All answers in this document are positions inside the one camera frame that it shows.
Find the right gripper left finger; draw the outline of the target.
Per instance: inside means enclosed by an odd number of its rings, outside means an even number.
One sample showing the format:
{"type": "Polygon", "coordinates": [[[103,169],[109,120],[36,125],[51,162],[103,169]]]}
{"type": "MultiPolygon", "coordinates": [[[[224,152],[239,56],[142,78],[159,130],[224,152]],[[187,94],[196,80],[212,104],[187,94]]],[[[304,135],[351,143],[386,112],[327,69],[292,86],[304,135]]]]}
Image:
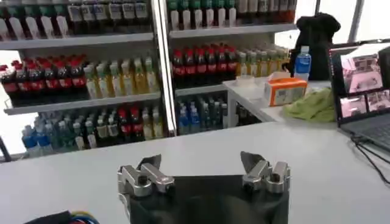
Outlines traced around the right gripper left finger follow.
{"type": "Polygon", "coordinates": [[[140,163],[121,166],[117,172],[118,192],[133,197],[148,197],[154,191],[170,194],[176,187],[175,179],[160,170],[161,154],[145,157],[140,163]]]}

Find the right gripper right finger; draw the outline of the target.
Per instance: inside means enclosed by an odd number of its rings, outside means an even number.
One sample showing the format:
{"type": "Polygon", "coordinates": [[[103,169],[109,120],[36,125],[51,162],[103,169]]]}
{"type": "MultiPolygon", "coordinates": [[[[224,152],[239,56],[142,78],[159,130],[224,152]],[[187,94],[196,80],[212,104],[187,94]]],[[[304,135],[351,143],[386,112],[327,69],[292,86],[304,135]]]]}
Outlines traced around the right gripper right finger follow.
{"type": "Polygon", "coordinates": [[[290,189],[291,169],[288,163],[278,161],[272,165],[259,154],[240,152],[246,173],[242,176],[244,188],[256,192],[262,189],[272,194],[282,194],[290,189]]]}

